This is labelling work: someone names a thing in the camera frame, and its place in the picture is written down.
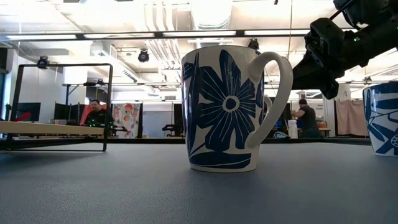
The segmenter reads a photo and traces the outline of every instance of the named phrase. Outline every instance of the person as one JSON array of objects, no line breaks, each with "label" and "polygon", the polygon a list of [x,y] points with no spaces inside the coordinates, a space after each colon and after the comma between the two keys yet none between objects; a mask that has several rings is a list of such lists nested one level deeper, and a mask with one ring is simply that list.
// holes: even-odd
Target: person
[{"label": "person", "polygon": [[319,128],[316,121],[315,110],[307,104],[305,99],[298,101],[300,109],[292,111],[292,115],[300,118],[303,123],[302,138],[319,138]]},{"label": "person", "polygon": [[108,116],[108,121],[112,124],[113,123],[113,117],[111,113],[108,112],[106,114],[106,110],[102,109],[100,105],[99,100],[92,100],[90,103],[92,112],[90,112],[87,115],[87,118],[85,120],[85,125],[86,126],[97,126],[99,124],[105,124],[105,115]]}]

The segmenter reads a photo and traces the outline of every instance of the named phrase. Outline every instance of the blue and white mug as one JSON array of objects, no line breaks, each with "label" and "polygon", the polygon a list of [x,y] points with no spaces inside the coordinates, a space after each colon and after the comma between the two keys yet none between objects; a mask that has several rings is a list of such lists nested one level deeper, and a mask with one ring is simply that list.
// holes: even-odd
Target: blue and white mug
[{"label": "blue and white mug", "polygon": [[[275,60],[280,84],[263,120],[264,67]],[[257,166],[259,145],[289,99],[292,66],[274,52],[220,45],[194,50],[182,59],[182,110],[192,169],[246,172]]]},{"label": "blue and white mug", "polygon": [[398,156],[398,82],[365,88],[363,101],[374,153]]}]

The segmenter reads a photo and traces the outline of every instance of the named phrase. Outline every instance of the colorful poster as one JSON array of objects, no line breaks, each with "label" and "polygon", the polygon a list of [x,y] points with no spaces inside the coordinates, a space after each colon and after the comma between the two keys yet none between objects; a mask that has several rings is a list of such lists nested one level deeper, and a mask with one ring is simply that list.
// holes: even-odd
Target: colorful poster
[{"label": "colorful poster", "polygon": [[113,105],[114,124],[116,126],[123,126],[127,129],[127,131],[118,131],[116,133],[118,138],[137,138],[140,107],[140,103],[121,103]]}]

